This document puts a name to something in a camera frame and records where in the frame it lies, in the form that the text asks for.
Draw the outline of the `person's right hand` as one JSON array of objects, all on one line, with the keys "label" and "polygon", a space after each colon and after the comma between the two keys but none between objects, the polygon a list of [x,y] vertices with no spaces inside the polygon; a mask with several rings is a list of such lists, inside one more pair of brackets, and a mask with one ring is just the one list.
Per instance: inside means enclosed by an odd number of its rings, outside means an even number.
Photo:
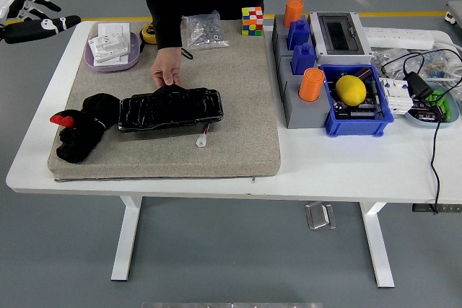
[{"label": "person's right hand", "polygon": [[156,58],[151,66],[152,75],[156,88],[165,85],[181,85],[180,65],[182,51],[181,48],[161,48],[158,50]]}]

